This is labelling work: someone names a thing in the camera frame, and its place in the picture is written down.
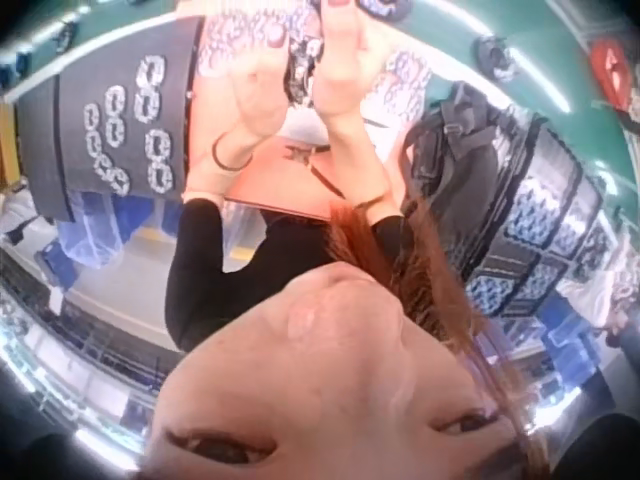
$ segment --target person in background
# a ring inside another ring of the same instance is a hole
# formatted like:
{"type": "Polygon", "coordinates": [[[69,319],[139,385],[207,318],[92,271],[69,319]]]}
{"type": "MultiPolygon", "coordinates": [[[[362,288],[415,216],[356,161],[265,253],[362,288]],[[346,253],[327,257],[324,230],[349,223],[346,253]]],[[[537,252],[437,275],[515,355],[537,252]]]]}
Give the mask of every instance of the person in background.
{"type": "Polygon", "coordinates": [[[313,100],[351,207],[329,224],[279,217],[244,269],[222,272],[225,193],[289,106],[287,34],[272,25],[231,68],[239,121],[188,175],[166,295],[187,355],[159,393],[140,478],[458,478],[509,446],[544,476],[516,385],[473,341],[484,319],[423,209],[395,204],[365,131],[385,38],[355,0],[323,0],[322,28],[313,100]]]}

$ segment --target red object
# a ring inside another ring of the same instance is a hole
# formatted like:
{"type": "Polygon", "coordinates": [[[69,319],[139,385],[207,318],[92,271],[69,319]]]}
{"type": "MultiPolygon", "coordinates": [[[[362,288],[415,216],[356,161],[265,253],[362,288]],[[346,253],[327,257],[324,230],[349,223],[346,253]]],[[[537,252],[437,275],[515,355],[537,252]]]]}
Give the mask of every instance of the red object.
{"type": "Polygon", "coordinates": [[[609,38],[596,40],[591,48],[591,67],[609,103],[628,111],[633,76],[620,44],[609,38]]]}

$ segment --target fingernail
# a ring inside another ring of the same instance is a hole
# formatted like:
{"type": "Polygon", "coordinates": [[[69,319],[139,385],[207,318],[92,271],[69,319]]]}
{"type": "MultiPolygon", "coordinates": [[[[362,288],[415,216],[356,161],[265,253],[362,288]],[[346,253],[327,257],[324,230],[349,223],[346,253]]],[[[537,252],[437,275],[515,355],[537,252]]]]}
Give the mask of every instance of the fingernail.
{"type": "Polygon", "coordinates": [[[270,25],[267,30],[267,44],[271,48],[280,48],[284,45],[285,31],[282,25],[270,25]]]}

